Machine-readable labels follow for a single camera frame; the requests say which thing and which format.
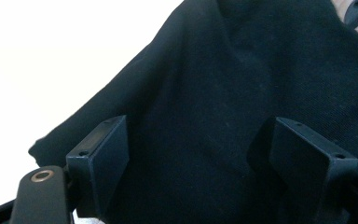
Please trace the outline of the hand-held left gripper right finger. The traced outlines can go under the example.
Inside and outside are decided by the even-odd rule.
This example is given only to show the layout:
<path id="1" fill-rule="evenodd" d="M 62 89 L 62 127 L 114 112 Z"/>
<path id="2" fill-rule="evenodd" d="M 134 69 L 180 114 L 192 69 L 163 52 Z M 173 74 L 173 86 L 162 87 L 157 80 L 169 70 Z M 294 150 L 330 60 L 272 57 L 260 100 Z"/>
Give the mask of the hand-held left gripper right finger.
<path id="1" fill-rule="evenodd" d="M 293 220 L 339 220 L 341 188 L 358 159 L 310 127 L 277 118 L 268 161 L 287 186 Z"/>

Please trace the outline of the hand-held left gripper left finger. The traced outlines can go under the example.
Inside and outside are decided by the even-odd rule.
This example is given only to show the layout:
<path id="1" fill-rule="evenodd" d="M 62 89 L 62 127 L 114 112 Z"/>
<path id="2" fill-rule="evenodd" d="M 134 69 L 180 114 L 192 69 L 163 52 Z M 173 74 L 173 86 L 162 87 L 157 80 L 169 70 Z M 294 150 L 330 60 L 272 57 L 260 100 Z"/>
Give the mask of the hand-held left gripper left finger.
<path id="1" fill-rule="evenodd" d="M 66 155 L 69 176 L 79 186 L 79 217 L 105 214 L 129 160 L 125 116 L 101 122 Z"/>

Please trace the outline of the black tank top white trim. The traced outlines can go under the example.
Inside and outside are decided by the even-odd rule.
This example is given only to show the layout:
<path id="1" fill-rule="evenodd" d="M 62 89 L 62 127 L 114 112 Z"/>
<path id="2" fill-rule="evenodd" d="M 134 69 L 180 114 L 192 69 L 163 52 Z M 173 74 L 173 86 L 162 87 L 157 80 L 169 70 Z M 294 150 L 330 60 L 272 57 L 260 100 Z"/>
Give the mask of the black tank top white trim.
<path id="1" fill-rule="evenodd" d="M 185 0 L 154 40 L 31 147 L 41 166 L 100 122 L 128 122 L 108 224 L 276 224 L 246 160 L 270 117 L 358 158 L 358 34 L 331 0 Z"/>

